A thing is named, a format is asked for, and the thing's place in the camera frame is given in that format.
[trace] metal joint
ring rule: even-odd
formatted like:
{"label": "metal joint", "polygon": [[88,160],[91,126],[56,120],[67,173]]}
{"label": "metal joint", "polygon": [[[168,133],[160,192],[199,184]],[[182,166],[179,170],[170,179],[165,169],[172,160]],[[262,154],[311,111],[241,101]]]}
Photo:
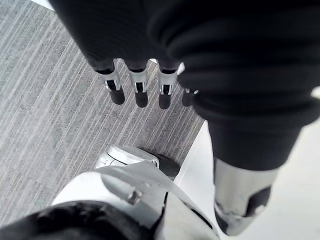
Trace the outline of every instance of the metal joint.
{"label": "metal joint", "polygon": [[175,71],[174,73],[167,74],[158,70],[159,91],[161,95],[164,94],[165,85],[169,85],[168,95],[171,95],[173,93],[177,84],[177,76],[177,71]]}
{"label": "metal joint", "polygon": [[147,69],[141,72],[133,72],[129,71],[130,80],[132,82],[134,92],[138,93],[138,84],[142,84],[142,92],[145,93],[147,91],[147,83],[148,83],[148,72]]}
{"label": "metal joint", "polygon": [[100,79],[105,84],[106,89],[111,92],[112,89],[110,88],[108,82],[113,81],[113,84],[115,85],[115,90],[119,91],[121,88],[121,81],[120,81],[120,75],[117,71],[117,68],[114,68],[114,71],[110,74],[99,74]]}

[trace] black fabric sleeve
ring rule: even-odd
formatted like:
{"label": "black fabric sleeve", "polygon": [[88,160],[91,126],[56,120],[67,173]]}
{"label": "black fabric sleeve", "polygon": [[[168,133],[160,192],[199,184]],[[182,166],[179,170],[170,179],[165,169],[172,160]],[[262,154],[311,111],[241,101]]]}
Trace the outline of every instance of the black fabric sleeve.
{"label": "black fabric sleeve", "polygon": [[320,103],[320,3],[287,0],[50,0],[95,70],[107,58],[184,62],[215,157],[281,166]]}

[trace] gray carpet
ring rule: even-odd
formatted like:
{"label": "gray carpet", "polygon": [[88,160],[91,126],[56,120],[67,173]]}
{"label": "gray carpet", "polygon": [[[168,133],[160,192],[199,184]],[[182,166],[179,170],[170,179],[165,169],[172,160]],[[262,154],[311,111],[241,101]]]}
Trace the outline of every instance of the gray carpet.
{"label": "gray carpet", "polygon": [[114,105],[56,14],[28,0],[0,0],[0,225],[50,204],[110,144],[144,147],[182,163],[203,120],[181,104],[138,108],[117,62],[125,104]]}

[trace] white wall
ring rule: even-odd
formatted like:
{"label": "white wall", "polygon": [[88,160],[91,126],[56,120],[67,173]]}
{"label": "white wall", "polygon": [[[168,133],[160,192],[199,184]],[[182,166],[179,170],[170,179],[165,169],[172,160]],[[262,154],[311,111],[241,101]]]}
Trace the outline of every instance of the white wall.
{"label": "white wall", "polygon": [[51,4],[49,3],[48,0],[32,0],[33,2],[40,4],[42,6],[44,6],[47,9],[51,9],[54,10],[54,8],[51,6]]}

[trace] black fingertip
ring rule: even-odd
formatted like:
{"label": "black fingertip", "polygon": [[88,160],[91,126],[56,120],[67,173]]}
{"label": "black fingertip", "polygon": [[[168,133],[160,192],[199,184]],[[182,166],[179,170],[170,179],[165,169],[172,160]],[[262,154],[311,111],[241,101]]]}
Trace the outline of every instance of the black fingertip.
{"label": "black fingertip", "polygon": [[171,104],[171,95],[160,94],[159,95],[159,106],[161,109],[168,109]]}
{"label": "black fingertip", "polygon": [[135,102],[140,108],[144,108],[148,105],[148,94],[147,92],[136,92]]}
{"label": "black fingertip", "polygon": [[125,94],[122,87],[120,88],[120,90],[110,91],[110,97],[112,101],[117,105],[122,105],[125,102]]}
{"label": "black fingertip", "polygon": [[185,107],[190,107],[191,103],[192,103],[193,96],[194,96],[193,92],[184,91],[183,95],[182,95],[182,105]]}

